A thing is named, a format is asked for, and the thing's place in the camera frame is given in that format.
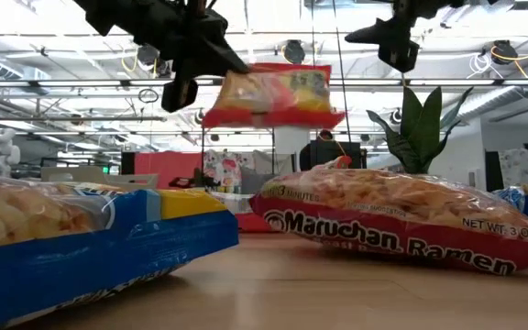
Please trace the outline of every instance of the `potted plant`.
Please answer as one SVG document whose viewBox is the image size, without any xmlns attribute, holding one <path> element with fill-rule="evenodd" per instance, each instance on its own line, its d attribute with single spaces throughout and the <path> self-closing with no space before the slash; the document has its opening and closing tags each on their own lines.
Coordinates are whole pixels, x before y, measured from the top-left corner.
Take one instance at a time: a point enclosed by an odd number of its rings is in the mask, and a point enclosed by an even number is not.
<svg viewBox="0 0 528 330">
<path fill-rule="evenodd" d="M 457 105 L 441 118 L 443 108 L 441 87 L 437 87 L 429 94 L 425 104 L 421 104 L 410 88 L 404 87 L 400 132 L 394 131 L 375 112 L 368 110 L 368 116 L 384 129 L 390 153 L 401 161 L 407 173 L 427 174 L 431 162 L 444 150 L 447 137 L 460 122 L 457 113 L 472 89 L 473 87 L 465 91 Z M 441 129 L 446 129 L 446 132 L 440 141 Z"/>
</svg>

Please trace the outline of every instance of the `red and yellow bag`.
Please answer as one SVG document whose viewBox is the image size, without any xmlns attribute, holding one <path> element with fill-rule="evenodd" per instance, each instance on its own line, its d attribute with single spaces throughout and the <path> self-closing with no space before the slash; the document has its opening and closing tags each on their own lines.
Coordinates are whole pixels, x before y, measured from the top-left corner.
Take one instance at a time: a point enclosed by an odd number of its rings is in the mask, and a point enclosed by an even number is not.
<svg viewBox="0 0 528 330">
<path fill-rule="evenodd" d="M 203 126 L 331 129 L 345 113 L 329 102 L 331 66 L 254 64 L 250 73 L 229 72 Z"/>
</svg>

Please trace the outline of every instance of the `wooden table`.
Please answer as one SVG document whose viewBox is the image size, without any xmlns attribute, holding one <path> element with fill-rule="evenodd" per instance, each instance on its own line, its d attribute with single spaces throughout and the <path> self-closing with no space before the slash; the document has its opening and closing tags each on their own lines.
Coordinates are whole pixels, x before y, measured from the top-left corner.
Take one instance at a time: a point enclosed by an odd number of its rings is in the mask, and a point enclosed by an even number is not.
<svg viewBox="0 0 528 330">
<path fill-rule="evenodd" d="M 244 235 L 238 247 L 172 276 L 18 329 L 528 330 L 528 277 L 404 266 L 294 236 Z"/>
</svg>

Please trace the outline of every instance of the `yellow label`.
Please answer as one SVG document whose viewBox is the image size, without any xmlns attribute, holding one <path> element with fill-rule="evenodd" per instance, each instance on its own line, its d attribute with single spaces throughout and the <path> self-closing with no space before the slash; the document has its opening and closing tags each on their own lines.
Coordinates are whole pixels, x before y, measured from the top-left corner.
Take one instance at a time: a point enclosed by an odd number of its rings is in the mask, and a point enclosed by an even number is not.
<svg viewBox="0 0 528 330">
<path fill-rule="evenodd" d="M 158 194 L 163 220 L 227 210 L 217 199 L 200 190 L 159 190 Z"/>
</svg>

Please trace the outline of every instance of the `white figurine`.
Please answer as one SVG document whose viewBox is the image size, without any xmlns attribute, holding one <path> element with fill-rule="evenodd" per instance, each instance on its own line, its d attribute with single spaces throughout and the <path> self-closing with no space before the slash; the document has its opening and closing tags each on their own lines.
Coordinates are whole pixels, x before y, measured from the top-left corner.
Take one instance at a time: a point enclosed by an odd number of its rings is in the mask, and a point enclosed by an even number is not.
<svg viewBox="0 0 528 330">
<path fill-rule="evenodd" d="M 11 128 L 0 128 L 0 176 L 9 177 L 10 165 L 19 163 L 19 147 L 14 146 L 12 139 L 16 131 Z"/>
</svg>

